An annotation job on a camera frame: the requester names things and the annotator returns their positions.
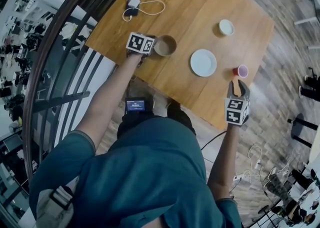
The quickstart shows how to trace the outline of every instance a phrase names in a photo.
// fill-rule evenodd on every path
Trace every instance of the black phone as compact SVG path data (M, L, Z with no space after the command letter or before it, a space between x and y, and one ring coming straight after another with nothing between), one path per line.
M125 4L125 10L129 9L130 7L128 6L130 0L126 0L126 4ZM138 15L139 9L136 8L130 8L129 10L127 10L126 12L124 12L124 17L136 17Z

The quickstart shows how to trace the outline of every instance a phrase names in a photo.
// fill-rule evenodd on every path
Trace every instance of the floor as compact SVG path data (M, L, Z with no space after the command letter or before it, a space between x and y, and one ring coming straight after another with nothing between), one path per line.
M320 103L308 98L300 99L297 94L298 86L304 75L310 75L308 67L320 72L319 50L308 51L307 45L319 43L320 24L306 23L294 26L293 22L314 15L312 3L309 0L296 2L295 0L254 0L273 18L274 33L262 60L261 66L250 85L251 114L248 122L242 126L240 142L236 155L236 174L243 174L251 169L248 151L253 167L261 154L261 179L257 173L234 182L236 187L232 191L238 203L242 223L248 227L258 218L258 210L265 205L272 205L277 198L271 193L269 198L264 194L262 182L273 167L277 167L283 181L288 174L284 171L289 167L302 169L302 162L307 162L310 149L293 141L290 137L288 118L303 113L305 119L311 123L320 123ZM144 82L136 79L131 84L133 96L140 96L149 91L155 99L155 114L166 116L166 97ZM189 110L185 110L192 120L200 146L211 140L221 131L206 121L196 117ZM105 153L115 142L117 129L124 114L124 102L119 104L112 121L97 150L98 154ZM315 131L304 128L301 137L312 142ZM223 135L203 150L207 175L219 151Z

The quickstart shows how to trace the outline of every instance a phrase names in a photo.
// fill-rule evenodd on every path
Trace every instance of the white plate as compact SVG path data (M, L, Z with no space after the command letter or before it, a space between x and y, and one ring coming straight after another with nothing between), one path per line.
M208 77L217 69L215 55L206 49L195 51L191 56L190 64L194 73L201 77Z

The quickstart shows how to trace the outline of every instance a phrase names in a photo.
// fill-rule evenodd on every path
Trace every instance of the table top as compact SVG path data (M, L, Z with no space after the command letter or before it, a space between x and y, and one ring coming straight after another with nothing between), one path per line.
M229 82L235 79L232 68L241 64L248 67L249 75L243 81L249 86L265 54L274 23L253 0L162 1L166 8L161 14L139 12L125 22L122 14L126 0L117 0L86 45L121 65L131 32L174 37L177 49L170 57L147 58L135 75L218 129L224 129L224 98ZM162 8L160 3L140 5L148 13ZM218 24L222 19L232 21L233 35L220 34ZM198 49L207 49L216 57L217 69L209 77L199 77L190 68L190 57Z
M313 162L319 153L320 153L320 125L318 126L318 128L316 130L313 144L311 146L310 155L309 155L309 162Z

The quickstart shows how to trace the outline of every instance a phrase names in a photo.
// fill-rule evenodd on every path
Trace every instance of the handrail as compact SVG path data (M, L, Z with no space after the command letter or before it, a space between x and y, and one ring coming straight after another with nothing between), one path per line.
M32 168L32 153L31 153L31 143L32 143L32 118L34 110L34 102L36 100L37 88L40 82L40 77L42 76L45 64L47 62L49 52L52 48L54 41L56 40L61 28L63 27L65 21L72 13L74 8L77 6L79 0L65 0L57 13L54 15L52 22L50 23L41 43L38 48L37 60L33 63L30 76L28 79L25 100L23 104L23 119L22 119L22 138L23 138L23 154L24 154L24 164L26 169L26 174L29 183L33 177ZM39 142L40 149L43 146L43 141Z

